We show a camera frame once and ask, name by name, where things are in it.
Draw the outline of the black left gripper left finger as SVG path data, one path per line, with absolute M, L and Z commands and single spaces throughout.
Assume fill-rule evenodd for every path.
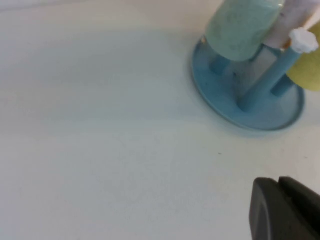
M 253 240 L 302 240 L 304 226 L 279 184 L 270 178 L 253 182 L 249 223 Z

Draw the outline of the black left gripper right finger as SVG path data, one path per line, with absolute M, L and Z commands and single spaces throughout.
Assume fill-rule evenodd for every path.
M 278 179 L 279 186 L 290 198 L 295 209 L 303 218 L 303 221 L 320 239 L 320 195 L 303 185 L 299 181 L 282 176 Z

